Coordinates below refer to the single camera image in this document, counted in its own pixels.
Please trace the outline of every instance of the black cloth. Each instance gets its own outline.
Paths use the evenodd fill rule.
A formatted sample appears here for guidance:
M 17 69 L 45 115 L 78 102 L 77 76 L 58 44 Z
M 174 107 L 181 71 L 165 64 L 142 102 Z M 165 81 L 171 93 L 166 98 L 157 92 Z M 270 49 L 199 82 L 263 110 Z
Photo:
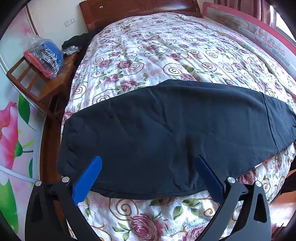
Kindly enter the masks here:
M 63 128 L 57 170 L 74 177 L 98 155 L 92 191 L 154 199 L 205 190 L 193 169 L 201 155 L 221 182 L 238 178 L 296 139 L 284 102 L 254 90 L 167 80 L 87 107 Z
M 89 44 L 91 43 L 92 38 L 97 35 L 99 32 L 101 32 L 103 28 L 98 28 L 90 33 L 85 33 L 82 35 L 76 35 L 69 40 L 65 41 L 62 45 L 62 49 L 69 48 L 71 46 L 76 46 L 76 47 L 88 47 Z

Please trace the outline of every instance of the metal screw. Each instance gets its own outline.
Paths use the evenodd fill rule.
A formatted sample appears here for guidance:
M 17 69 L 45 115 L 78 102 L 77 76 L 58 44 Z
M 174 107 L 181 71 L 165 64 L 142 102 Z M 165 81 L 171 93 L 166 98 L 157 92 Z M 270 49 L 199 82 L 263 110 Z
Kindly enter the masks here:
M 70 181 L 70 178 L 69 177 L 63 177 L 62 178 L 62 182 L 63 183 L 67 183 L 67 182 L 69 182 Z
M 41 182 L 40 180 L 38 180 L 37 182 L 35 182 L 35 186 L 36 186 L 36 187 L 39 187 L 39 186 L 41 185 L 41 183 L 42 183 L 42 182 Z
M 228 181 L 229 183 L 235 183 L 235 179 L 234 179 L 233 177 L 229 177 L 229 178 L 227 178 L 227 181 Z
M 262 183 L 260 181 L 256 181 L 255 184 L 257 187 L 262 187 Z

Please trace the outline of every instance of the floral wall mural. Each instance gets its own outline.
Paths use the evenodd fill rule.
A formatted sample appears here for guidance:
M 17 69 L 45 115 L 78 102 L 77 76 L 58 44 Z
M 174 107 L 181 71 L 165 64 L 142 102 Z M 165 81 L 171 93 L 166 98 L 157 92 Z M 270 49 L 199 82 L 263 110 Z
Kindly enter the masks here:
M 0 40 L 0 211 L 25 240 L 25 218 L 38 179 L 38 148 L 44 118 L 6 77 L 23 55 L 24 38 L 33 33 L 23 9 Z

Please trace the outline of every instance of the wooden headboard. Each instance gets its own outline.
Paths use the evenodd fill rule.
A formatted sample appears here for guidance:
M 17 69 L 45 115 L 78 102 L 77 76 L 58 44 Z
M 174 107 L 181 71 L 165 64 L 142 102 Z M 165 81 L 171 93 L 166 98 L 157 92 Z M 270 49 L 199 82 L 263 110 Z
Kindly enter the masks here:
M 197 0 L 87 0 L 79 5 L 89 32 L 132 16 L 169 11 L 200 12 Z

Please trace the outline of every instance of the plastic bag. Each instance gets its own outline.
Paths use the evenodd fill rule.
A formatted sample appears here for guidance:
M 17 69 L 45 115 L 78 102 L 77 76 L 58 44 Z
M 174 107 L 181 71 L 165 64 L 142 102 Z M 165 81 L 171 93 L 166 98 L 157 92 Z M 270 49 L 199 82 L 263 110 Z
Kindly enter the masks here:
M 72 55 L 72 54 L 74 54 L 75 52 L 78 52 L 80 50 L 80 48 L 79 47 L 77 47 L 77 46 L 71 46 L 71 47 L 68 47 L 68 48 L 66 48 L 66 49 L 63 49 L 62 50 L 62 54 L 63 55 Z
M 24 57 L 48 79 L 53 79 L 63 67 L 63 54 L 49 39 L 30 36 Z

